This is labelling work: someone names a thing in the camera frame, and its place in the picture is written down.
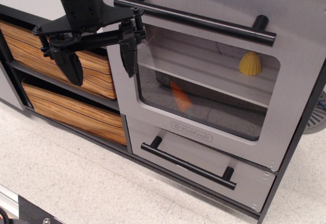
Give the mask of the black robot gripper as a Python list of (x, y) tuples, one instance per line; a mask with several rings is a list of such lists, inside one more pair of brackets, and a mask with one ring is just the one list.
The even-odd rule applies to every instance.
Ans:
[(39, 37), (45, 56), (54, 59), (66, 78), (76, 86), (83, 84), (83, 68), (75, 52), (62, 50), (78, 43), (83, 33), (96, 33), (101, 27), (121, 22), (120, 55), (129, 78), (138, 71), (137, 43), (146, 38), (138, 8), (106, 5), (103, 0), (61, 0), (65, 16), (36, 26), (32, 33)]

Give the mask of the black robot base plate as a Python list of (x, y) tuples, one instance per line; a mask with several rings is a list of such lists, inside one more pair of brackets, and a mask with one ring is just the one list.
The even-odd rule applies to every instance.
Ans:
[(20, 195), (16, 199), (1, 197), (2, 212), (6, 214), (1, 215), (1, 223), (63, 223)]

